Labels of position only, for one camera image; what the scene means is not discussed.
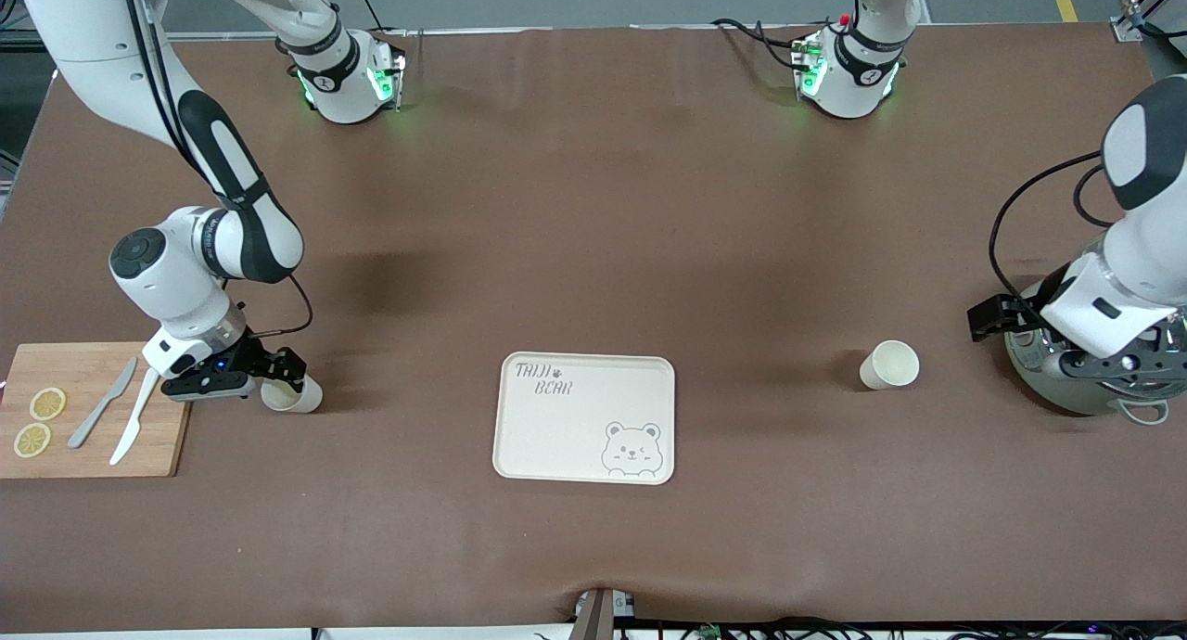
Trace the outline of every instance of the floor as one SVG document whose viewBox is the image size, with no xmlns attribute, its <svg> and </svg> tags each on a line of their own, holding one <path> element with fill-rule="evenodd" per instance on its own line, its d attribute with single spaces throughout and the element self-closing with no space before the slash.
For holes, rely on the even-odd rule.
<svg viewBox="0 0 1187 640">
<path fill-rule="evenodd" d="M 362 0 L 334 0 L 348 26 L 373 24 Z M 620 27 L 706 24 L 730 15 L 753 23 L 804 24 L 846 11 L 850 0 L 372 0 L 382 24 L 407 28 Z M 1079 21 L 1106 21 L 1116 0 L 1069 0 Z M 1054 23 L 1068 19 L 1056 0 L 928 0 L 932 23 Z M 170 0 L 165 24 L 174 39 L 262 36 L 264 24 L 229 0 Z M 9 27 L 32 27 L 25 21 Z M 28 32 L 6 32 L 0 44 Z M 1187 70 L 1170 49 L 1148 45 L 1156 75 Z M 19 158 L 32 132 L 53 64 L 46 53 L 0 47 L 0 151 Z M 0 163 L 0 184 L 11 179 Z"/>
</svg>

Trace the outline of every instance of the lemon slice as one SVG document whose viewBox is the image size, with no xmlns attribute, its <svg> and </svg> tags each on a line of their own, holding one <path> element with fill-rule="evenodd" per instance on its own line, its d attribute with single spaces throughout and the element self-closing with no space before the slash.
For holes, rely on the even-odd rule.
<svg viewBox="0 0 1187 640">
<path fill-rule="evenodd" d="M 49 425 L 33 423 L 25 425 L 17 432 L 17 438 L 12 442 L 12 449 L 21 460 L 36 457 L 50 446 L 51 431 Z"/>
<path fill-rule="evenodd" d="M 65 408 L 66 393 L 56 387 L 46 387 L 33 395 L 33 400 L 28 403 L 28 414 L 33 416 L 34 420 L 42 422 L 52 420 L 61 416 Z"/>
</svg>

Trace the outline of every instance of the knife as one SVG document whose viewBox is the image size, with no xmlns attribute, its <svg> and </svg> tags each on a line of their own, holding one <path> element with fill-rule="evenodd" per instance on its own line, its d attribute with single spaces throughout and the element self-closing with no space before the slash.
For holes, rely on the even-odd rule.
<svg viewBox="0 0 1187 640">
<path fill-rule="evenodd" d="M 120 463 L 123 455 L 128 454 L 132 444 L 135 443 L 137 436 L 140 436 L 140 412 L 144 411 L 145 404 L 148 403 L 148 398 L 152 397 L 152 391 L 157 387 L 157 379 L 160 374 L 157 369 L 148 367 L 145 370 L 144 382 L 140 382 L 140 395 L 137 397 L 137 405 L 132 407 L 132 414 L 128 416 L 128 425 L 123 427 L 123 436 L 120 437 L 120 444 L 115 445 L 115 452 L 112 452 L 112 460 L 107 462 L 110 465 Z"/>
<path fill-rule="evenodd" d="M 115 400 L 119 398 L 119 395 L 123 394 L 123 391 L 127 389 L 128 384 L 132 382 L 132 374 L 134 374 L 135 370 L 137 370 L 137 359 L 132 357 L 131 360 L 128 360 L 128 366 L 123 367 L 120 378 L 115 379 L 115 384 L 112 385 L 112 389 L 108 389 L 107 395 L 103 397 L 101 400 L 99 400 L 99 406 L 95 406 L 94 411 L 90 412 L 90 416 L 87 418 L 87 420 L 81 425 L 78 425 L 78 429 L 76 429 L 75 432 L 70 435 L 70 441 L 66 442 L 68 448 L 70 448 L 71 450 L 77 450 L 78 448 L 82 446 L 83 443 L 87 442 L 87 437 L 90 436 L 90 431 L 95 429 L 95 424 L 99 423 L 100 416 L 103 414 L 103 411 L 106 411 L 107 406 L 110 405 L 112 400 Z"/>
</svg>

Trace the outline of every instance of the green led light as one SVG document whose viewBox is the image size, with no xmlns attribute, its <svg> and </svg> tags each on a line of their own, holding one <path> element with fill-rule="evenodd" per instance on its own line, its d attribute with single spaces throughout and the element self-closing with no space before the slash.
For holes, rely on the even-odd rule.
<svg viewBox="0 0 1187 640">
<path fill-rule="evenodd" d="M 382 72 L 382 70 L 368 69 L 367 72 L 370 75 L 372 85 L 375 89 L 375 95 L 383 102 L 391 100 L 392 97 L 392 77 Z"/>
<path fill-rule="evenodd" d="M 887 87 L 882 89 L 882 97 L 890 95 L 890 89 L 894 87 L 895 74 L 899 74 L 899 65 L 894 65 L 894 69 L 890 69 L 890 74 L 887 74 Z"/>
<path fill-rule="evenodd" d="M 313 102 L 313 94 L 309 91 L 309 83 L 305 82 L 304 74 L 300 74 L 300 70 L 297 70 L 297 81 L 300 82 L 300 89 L 305 91 L 305 102 L 309 102 L 310 104 L 316 104 Z"/>
<path fill-rule="evenodd" d="M 812 69 L 804 74 L 804 94 L 814 95 L 820 89 L 820 81 L 829 70 L 829 61 L 825 57 L 818 57 L 817 62 L 813 62 Z"/>
</svg>

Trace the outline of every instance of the white tray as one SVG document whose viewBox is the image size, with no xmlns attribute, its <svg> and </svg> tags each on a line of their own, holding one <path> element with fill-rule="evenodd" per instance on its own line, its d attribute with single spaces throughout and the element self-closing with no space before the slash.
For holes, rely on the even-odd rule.
<svg viewBox="0 0 1187 640">
<path fill-rule="evenodd" d="M 675 370 L 661 357 L 513 353 L 494 464 L 504 477 L 664 484 L 675 469 Z"/>
</svg>

